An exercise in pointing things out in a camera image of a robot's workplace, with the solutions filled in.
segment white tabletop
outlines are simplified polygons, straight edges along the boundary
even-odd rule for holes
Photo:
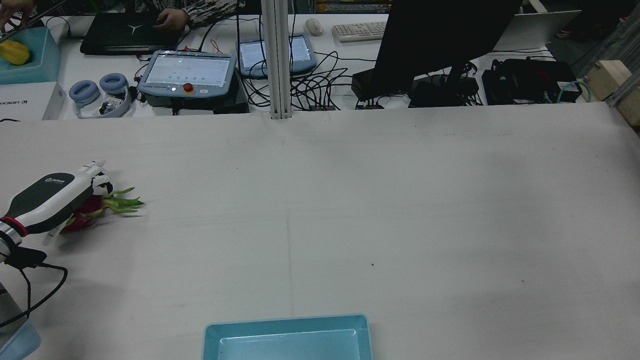
[[[387,19],[387,15],[383,14],[313,14],[313,15],[296,15],[295,24],[294,17],[290,15],[290,25],[294,29],[293,32],[304,31],[304,22],[310,17],[319,19],[324,28],[324,33],[319,37],[310,37],[312,46],[315,51],[320,53],[330,53],[337,51],[337,54],[341,58],[360,58],[366,60],[375,60],[378,55],[378,48],[380,46],[380,40],[371,40],[365,42],[351,42],[340,43],[337,38],[332,34],[331,27],[336,24],[347,24],[352,22],[370,22],[370,21],[384,21]],[[244,19],[255,18],[252,15],[243,16]],[[89,28],[93,17],[71,17],[68,18],[72,34],[74,36],[83,35]],[[258,21],[245,21],[240,22],[240,34],[241,39],[249,40],[258,38]],[[51,19],[48,23],[48,27],[60,46],[62,57],[60,64],[60,73],[58,76],[58,82],[60,83],[64,91],[69,90],[71,86],[80,80],[90,79],[96,83],[100,78],[111,72],[120,72],[124,74],[129,80],[130,84],[135,84],[133,78],[136,70],[146,64],[139,61],[133,55],[128,56],[95,56],[84,55],[80,53],[81,41],[78,39],[69,39],[66,37],[67,25],[61,19]],[[197,49],[205,35],[206,28],[196,28],[180,43],[180,48],[187,46],[192,49]],[[216,52],[210,40],[217,43],[219,49],[224,53],[235,53],[236,51],[236,22],[235,20],[224,20],[216,24],[212,31],[208,34],[204,41],[203,51]],[[523,53],[490,53],[486,56],[473,60],[473,62],[480,69],[476,74],[476,78],[480,80],[481,74],[484,69],[490,69],[493,59],[504,60],[506,58],[524,58],[531,54]],[[322,61],[323,55],[318,54],[318,62]],[[318,72],[330,70],[335,60],[328,59],[320,65]],[[360,60],[338,60],[337,67],[348,68],[345,75],[351,75],[356,72],[371,69],[374,67],[374,62],[360,61]],[[138,72],[138,75],[142,75],[144,69]],[[351,80],[344,78],[336,83],[350,83]],[[255,81],[259,86],[266,85],[266,80]],[[481,97],[484,97],[484,90],[480,89]],[[335,101],[341,109],[353,109],[357,102],[357,98],[354,96],[350,89],[350,86],[335,86],[332,90],[332,100]],[[386,108],[406,108],[409,103],[409,98],[405,97],[393,97],[382,98],[380,104]],[[65,98],[64,112],[60,115],[61,119],[75,119],[72,108],[73,102],[69,98]],[[251,107],[251,111],[269,111],[269,108]],[[149,117],[156,115],[171,115],[170,108],[152,107],[148,104],[142,104],[136,101],[132,110],[130,110],[125,117]],[[210,114],[211,111],[205,110],[182,110],[181,115],[198,115],[198,114]]]
[[[25,239],[70,271],[30,359],[198,359],[210,322],[346,313],[375,360],[640,354],[640,143],[602,102],[3,123],[0,153],[0,204],[96,159],[147,203]],[[59,279],[27,274],[34,300]]]

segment light blue plastic tray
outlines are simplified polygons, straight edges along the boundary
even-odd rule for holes
[[[45,83],[58,80],[60,48],[53,40],[49,28],[23,29],[11,40],[27,45],[31,57],[20,66],[0,58],[0,84]]]
[[[212,323],[203,360],[372,360],[364,314]]]

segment robot finger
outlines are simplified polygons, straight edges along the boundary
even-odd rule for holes
[[[104,165],[105,162],[106,161],[104,160],[92,161],[89,164],[83,165],[81,168],[78,169],[78,171],[84,171],[93,177],[102,171],[102,166]]]
[[[98,175],[93,178],[93,192],[100,192],[100,188],[104,188],[104,184],[111,182],[111,176],[108,175]]]
[[[48,233],[47,236],[45,236],[44,239],[42,239],[42,245],[43,246],[48,246],[51,245],[51,243],[53,242],[53,240],[55,240],[58,235],[60,234],[60,231],[62,231],[62,229],[66,226],[67,222],[69,221],[69,219],[67,219],[66,221],[64,221],[62,224],[54,227],[53,229],[51,229]]]
[[[86,173],[89,174],[89,176],[91,177],[99,175],[101,172],[102,172],[102,166],[98,166],[98,165],[94,165],[86,169]]]

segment mango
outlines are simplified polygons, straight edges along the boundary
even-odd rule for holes
[[[0,58],[14,65],[23,65],[29,60],[29,56],[27,45],[13,40],[0,42]]]

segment blue cable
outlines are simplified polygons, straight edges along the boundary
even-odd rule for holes
[[[567,83],[565,86],[562,87],[562,90],[560,90],[560,94],[558,94],[558,98],[556,100],[556,104],[560,103],[560,99],[562,98],[562,93],[571,85],[573,84],[580,84],[582,86],[584,86],[585,89],[587,89],[587,94],[589,94],[589,99],[587,99],[587,102],[591,102],[591,89],[589,87],[589,85],[581,82],[581,81],[571,81],[569,83]]]

